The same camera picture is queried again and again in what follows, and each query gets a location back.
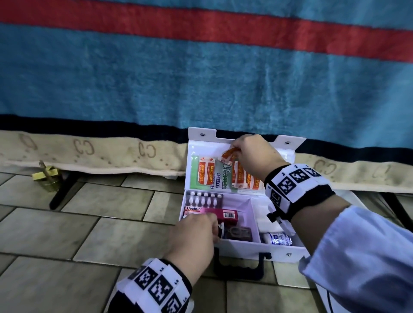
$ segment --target hand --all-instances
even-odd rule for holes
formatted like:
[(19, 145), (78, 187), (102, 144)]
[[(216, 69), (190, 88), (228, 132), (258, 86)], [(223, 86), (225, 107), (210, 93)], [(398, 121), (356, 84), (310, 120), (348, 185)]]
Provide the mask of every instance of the hand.
[(193, 286), (211, 262), (214, 243), (218, 241), (215, 214), (189, 214), (171, 229), (169, 252), (164, 258), (179, 268)]
[(236, 155), (244, 169), (262, 181), (276, 168), (289, 164), (261, 135), (243, 135), (232, 146), (241, 149)]

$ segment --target red stripe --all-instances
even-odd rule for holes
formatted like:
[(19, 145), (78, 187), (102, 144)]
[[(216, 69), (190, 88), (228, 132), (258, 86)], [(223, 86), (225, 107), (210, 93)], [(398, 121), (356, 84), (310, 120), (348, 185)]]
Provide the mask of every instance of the red stripe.
[(1, 0), (0, 22), (413, 63), (413, 31), (92, 0)]

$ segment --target light blue sleeve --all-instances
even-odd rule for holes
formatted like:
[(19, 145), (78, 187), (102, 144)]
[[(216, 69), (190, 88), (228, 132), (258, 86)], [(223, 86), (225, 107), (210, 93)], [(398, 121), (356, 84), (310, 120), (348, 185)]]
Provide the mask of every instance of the light blue sleeve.
[(345, 209), (299, 270), (350, 312), (413, 312), (413, 233), (369, 210)]

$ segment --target black stripe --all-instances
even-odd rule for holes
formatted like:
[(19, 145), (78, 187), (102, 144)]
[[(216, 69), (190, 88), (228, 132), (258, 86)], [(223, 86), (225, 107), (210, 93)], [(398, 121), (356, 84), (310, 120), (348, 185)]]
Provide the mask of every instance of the black stripe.
[[(80, 137), (132, 137), (144, 141), (170, 140), (176, 143), (188, 142), (188, 130), (166, 125), (138, 125), (117, 121), (77, 121), (68, 119), (46, 119), (0, 115), (0, 129), (17, 130), (37, 134), (61, 134)], [(217, 136), (235, 139), (243, 132), (218, 130)], [(277, 135), (263, 134), (268, 141)], [(341, 162), (399, 162), (413, 165), (413, 149), (407, 148), (350, 148), (321, 140), (307, 139), (298, 153), (314, 154)]]

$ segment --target box handle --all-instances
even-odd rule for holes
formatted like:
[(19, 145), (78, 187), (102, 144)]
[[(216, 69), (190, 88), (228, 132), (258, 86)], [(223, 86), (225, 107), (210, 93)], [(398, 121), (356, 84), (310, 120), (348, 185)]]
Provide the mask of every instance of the box handle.
[(244, 280), (260, 280), (264, 277), (264, 258), (271, 260), (272, 256), (269, 252), (258, 253), (257, 268), (222, 265), (219, 261), (219, 248), (214, 249), (214, 273), (219, 278), (224, 280), (244, 279)]

